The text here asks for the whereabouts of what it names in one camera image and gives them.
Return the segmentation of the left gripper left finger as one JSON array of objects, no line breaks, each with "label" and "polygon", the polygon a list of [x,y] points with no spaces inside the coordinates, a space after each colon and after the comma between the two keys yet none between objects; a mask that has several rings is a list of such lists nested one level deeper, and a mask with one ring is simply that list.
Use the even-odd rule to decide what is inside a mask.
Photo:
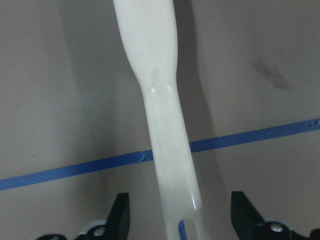
[{"label": "left gripper left finger", "polygon": [[105,223],[105,240],[127,240],[131,224],[128,192],[118,193]]}]

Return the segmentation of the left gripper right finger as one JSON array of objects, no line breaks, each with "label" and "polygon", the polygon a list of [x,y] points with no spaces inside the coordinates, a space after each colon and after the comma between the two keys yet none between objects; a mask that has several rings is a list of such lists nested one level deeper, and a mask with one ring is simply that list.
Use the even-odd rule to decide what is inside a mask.
[{"label": "left gripper right finger", "polygon": [[267,240],[265,220],[242,191],[232,191],[230,217],[239,240]]}]

